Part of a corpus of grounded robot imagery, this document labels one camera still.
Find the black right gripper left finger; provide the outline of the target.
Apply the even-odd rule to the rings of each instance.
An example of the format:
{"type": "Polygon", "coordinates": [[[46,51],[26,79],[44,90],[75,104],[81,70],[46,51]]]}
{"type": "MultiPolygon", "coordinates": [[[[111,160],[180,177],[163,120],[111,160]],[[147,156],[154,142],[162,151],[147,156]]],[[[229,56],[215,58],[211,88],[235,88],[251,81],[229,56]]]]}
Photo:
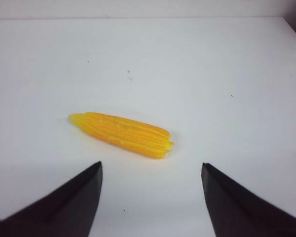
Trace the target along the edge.
{"type": "Polygon", "coordinates": [[[0,237],[87,237],[101,194],[97,162],[49,195],[0,220],[0,237]]]}

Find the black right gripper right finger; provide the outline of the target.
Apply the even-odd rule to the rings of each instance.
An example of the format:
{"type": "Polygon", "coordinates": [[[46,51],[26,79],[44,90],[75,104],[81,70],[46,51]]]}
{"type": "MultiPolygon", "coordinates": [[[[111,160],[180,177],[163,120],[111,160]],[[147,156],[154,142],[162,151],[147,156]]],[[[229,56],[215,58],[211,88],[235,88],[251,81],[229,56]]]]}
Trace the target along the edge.
{"type": "Polygon", "coordinates": [[[204,198],[218,237],[296,237],[296,217],[261,199],[209,163],[204,198]]]}

